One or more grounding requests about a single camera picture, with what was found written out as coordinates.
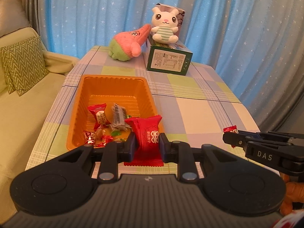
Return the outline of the right hand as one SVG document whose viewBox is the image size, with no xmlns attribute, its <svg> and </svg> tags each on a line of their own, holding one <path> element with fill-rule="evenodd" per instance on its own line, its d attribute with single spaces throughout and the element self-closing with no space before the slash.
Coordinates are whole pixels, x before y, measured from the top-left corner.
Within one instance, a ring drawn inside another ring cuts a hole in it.
<svg viewBox="0 0 304 228">
<path fill-rule="evenodd" d="M 290 177 L 286 174 L 280 173 L 280 176 L 286 184 L 286 194 L 280 207 L 280 213 L 286 216 L 293 211 L 293 203 L 304 202 L 304 184 L 291 182 Z"/>
</svg>

